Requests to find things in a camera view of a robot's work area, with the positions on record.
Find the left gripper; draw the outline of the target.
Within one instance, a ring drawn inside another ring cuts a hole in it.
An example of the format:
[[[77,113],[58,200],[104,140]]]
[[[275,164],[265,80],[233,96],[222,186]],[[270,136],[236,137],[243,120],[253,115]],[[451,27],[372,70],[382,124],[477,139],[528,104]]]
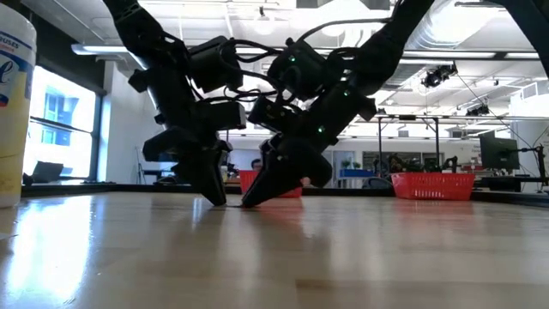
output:
[[[227,159],[231,147],[221,140],[220,130],[208,128],[199,108],[230,100],[196,100],[188,88],[171,90],[162,85],[147,87],[157,114],[154,121],[162,131],[146,140],[146,161],[169,155],[178,163],[178,176],[213,205],[226,198]]]

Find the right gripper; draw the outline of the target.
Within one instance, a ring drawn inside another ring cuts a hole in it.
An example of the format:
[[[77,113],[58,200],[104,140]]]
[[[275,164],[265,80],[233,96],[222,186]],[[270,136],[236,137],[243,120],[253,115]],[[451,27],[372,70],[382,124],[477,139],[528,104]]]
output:
[[[370,120],[375,115],[375,100],[356,88],[336,85],[322,93],[301,114],[296,129],[284,135],[282,156],[285,159],[279,158],[269,140],[261,143],[261,157],[252,162],[255,177],[243,196],[242,205],[255,207],[301,188],[302,178],[308,178],[316,187],[325,186],[332,179],[333,168],[323,151],[338,143],[338,136],[356,116]]]

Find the black monitor on arm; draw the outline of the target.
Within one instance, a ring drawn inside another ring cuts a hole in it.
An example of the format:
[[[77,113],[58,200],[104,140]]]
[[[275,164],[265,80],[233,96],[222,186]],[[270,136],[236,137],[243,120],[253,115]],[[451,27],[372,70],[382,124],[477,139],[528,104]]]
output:
[[[482,136],[480,138],[480,155],[484,168],[504,170],[520,168],[518,144],[514,139]]]

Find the red plastic basket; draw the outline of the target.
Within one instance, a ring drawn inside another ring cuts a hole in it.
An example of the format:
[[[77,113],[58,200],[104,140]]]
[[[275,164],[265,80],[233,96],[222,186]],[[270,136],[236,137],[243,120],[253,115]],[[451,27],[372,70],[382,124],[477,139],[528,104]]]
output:
[[[250,189],[257,175],[258,175],[258,172],[253,170],[241,170],[239,172],[240,189],[242,191],[242,194],[245,194]],[[291,191],[288,191],[284,194],[279,195],[279,198],[299,198],[299,197],[302,197],[302,187],[295,188]]]
[[[468,201],[475,176],[471,173],[392,173],[398,198]]]

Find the grey chair back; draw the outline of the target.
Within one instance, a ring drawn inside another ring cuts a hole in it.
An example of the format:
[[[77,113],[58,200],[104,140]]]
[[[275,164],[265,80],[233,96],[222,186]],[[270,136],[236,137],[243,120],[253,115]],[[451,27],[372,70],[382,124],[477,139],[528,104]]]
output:
[[[362,188],[365,190],[388,190],[392,189],[392,183],[380,177],[369,177],[363,181]]]

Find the dark laptop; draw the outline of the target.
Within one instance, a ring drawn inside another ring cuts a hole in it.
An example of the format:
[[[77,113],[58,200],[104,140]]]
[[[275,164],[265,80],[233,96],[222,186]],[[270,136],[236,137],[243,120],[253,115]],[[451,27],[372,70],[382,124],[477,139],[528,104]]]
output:
[[[63,171],[63,164],[38,161],[33,170],[34,183],[45,184],[58,181]]]

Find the yellow Lysol wipes canister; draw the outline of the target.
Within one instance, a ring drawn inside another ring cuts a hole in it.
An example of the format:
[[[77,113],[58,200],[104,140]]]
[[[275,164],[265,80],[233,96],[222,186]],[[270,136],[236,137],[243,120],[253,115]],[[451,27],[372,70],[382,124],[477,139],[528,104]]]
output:
[[[0,3],[0,209],[21,200],[36,40],[33,24]]]

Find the long ceiling light bar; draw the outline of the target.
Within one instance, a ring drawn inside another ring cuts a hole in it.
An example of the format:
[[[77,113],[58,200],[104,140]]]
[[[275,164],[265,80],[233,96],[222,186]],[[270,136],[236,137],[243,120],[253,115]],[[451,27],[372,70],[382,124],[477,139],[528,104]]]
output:
[[[73,44],[72,51],[81,56],[123,55],[129,52],[124,46],[119,45],[82,45]],[[495,61],[540,61],[536,52],[530,51],[404,51],[404,59],[428,59],[428,60],[495,60]]]

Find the black gantry frame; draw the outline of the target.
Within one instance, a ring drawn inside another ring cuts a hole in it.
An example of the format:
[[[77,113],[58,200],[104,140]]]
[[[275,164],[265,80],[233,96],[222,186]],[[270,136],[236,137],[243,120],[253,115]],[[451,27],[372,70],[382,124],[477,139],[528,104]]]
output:
[[[429,129],[435,133],[435,150],[436,150],[436,163],[437,166],[441,166],[440,161],[440,135],[439,135],[439,122],[443,116],[435,115],[413,115],[413,114],[385,114],[377,116],[377,141],[378,141],[378,154],[379,160],[383,159],[383,137],[382,132],[384,127],[382,122],[384,119],[388,119],[389,123],[394,121],[412,122],[421,120]]]

